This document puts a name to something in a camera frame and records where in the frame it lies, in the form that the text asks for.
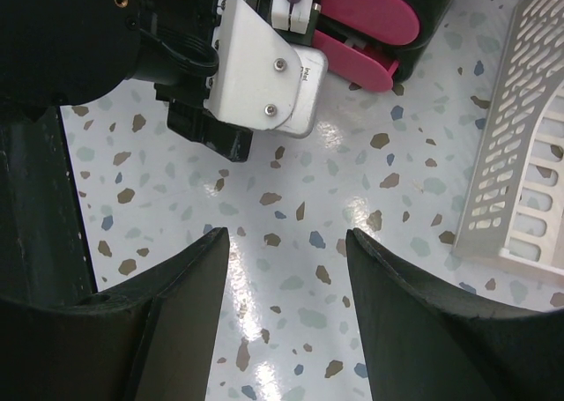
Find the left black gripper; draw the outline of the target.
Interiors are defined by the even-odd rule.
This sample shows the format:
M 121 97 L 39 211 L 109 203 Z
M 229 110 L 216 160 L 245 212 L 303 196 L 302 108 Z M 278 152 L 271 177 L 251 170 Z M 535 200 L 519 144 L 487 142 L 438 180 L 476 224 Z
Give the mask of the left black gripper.
M 61 110 L 150 82 L 168 127 L 232 162 L 254 130 L 204 108 L 220 0 L 1 0 L 1 295 L 72 304 L 95 289 Z M 278 0 L 244 0 L 267 16 Z

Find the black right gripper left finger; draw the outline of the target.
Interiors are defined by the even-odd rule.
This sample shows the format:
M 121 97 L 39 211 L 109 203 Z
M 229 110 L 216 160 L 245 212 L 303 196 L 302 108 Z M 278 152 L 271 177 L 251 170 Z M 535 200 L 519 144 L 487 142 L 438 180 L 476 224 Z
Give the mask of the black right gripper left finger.
M 217 227 L 72 305 L 2 298 L 2 399 L 204 399 L 228 260 Z

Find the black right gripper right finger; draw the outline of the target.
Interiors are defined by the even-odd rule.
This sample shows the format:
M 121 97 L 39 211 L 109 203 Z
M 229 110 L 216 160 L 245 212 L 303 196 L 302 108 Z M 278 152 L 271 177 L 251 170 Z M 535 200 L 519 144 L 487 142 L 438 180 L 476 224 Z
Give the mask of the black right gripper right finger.
M 358 228 L 345 246 L 373 399 L 562 399 L 561 310 L 470 293 Z

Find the black drawer cabinet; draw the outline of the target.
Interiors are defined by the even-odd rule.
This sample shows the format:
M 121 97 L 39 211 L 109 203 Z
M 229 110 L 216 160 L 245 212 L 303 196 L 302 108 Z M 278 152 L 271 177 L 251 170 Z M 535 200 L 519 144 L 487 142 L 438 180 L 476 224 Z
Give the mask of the black drawer cabinet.
M 318 19 L 316 30 L 326 33 L 349 47 L 355 45 L 360 48 L 370 45 L 382 51 L 386 56 L 399 61 L 399 66 L 393 75 L 394 85 L 405 82 L 413 73 L 415 66 L 422 57 L 434 33 L 453 0 L 403 0 L 416 12 L 420 22 L 418 38 L 405 46 L 393 46 L 363 33 L 344 26 L 322 14 Z

